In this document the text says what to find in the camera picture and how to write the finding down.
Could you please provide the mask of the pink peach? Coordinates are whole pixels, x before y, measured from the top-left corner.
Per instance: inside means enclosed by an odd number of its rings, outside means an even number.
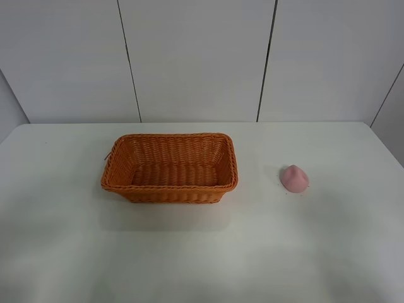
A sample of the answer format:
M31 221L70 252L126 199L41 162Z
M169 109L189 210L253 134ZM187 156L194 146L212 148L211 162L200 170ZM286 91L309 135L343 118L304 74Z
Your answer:
M296 165L290 165L284 169L280 181L291 193L303 193L309 187L307 174Z

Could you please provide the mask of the orange woven plastic basket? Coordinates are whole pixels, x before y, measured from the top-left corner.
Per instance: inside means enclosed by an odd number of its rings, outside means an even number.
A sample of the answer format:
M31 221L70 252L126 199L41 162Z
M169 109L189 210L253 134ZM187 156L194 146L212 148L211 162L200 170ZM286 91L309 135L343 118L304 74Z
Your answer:
M132 203L217 203L238 183L233 141L223 133L127 134L100 183Z

